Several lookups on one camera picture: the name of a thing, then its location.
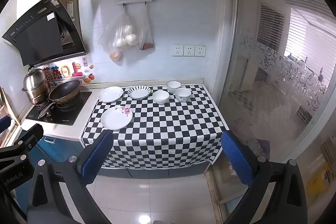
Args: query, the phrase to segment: black and white tablecloth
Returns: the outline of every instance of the black and white tablecloth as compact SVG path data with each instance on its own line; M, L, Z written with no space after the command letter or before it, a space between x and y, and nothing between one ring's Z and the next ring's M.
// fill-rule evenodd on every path
M190 101L178 102L174 95L169 103L158 105L152 93L142 100L127 95L116 102L98 101L82 134L85 145L91 144L105 129L100 117L115 105L133 112L126 128L113 132L114 143L102 168L177 168L204 161L214 162L221 152L221 134L227 126L214 101L203 85L184 85L192 91ZM167 90L153 86L152 92Z

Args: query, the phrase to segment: black range hood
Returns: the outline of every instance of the black range hood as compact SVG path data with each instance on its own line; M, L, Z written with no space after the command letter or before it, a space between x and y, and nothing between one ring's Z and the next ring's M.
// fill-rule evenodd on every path
M81 35L61 0L41 0L25 12L3 38L20 51L24 66L40 66L87 54Z

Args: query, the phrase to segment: white countertop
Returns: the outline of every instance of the white countertop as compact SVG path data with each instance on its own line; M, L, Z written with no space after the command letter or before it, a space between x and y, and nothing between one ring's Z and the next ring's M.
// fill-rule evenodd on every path
M34 107L32 106L31 108L29 108L27 113L24 115L24 118L21 120L21 127L23 130L28 130L33 125L38 123L42 125L43 127L44 136L79 142L81 141L80 139L81 139L82 133L84 131L87 121L89 120L91 112L97 103L98 95L101 90L102 89L81 90L81 92L92 91L92 94L90 95L89 99L86 101L84 107L82 108L77 119L75 120L75 123L71 126L66 126L63 124L48 123L48 122L39 122L39 121L33 121L33 120L26 119L27 114Z

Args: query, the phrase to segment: silver screw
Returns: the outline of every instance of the silver screw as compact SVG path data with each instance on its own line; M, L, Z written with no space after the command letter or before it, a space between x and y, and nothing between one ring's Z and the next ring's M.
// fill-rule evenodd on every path
M77 160L77 157L76 156L70 156L69 158L68 158L68 161L69 162L75 162Z
M42 165L44 165L45 164L45 160L39 160L39 162L38 162L38 165L39 166L42 166Z
M295 160L289 160L289 164L292 165L292 166L295 166L296 165L296 161Z
M259 162L265 162L266 161L266 158L264 156L258 156L258 161Z

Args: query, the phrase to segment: gas stove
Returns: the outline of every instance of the gas stove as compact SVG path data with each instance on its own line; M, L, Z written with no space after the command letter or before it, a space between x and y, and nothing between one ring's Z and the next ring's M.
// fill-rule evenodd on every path
M76 101L71 105L63 105L60 107L54 105L50 111L51 115L49 117L44 116L38 119L38 115L47 106L48 102L45 105L34 106L26 116L26 119L71 126L75 123L76 118L84 107L87 99L89 99L91 93L91 91L79 92L78 98L76 98Z

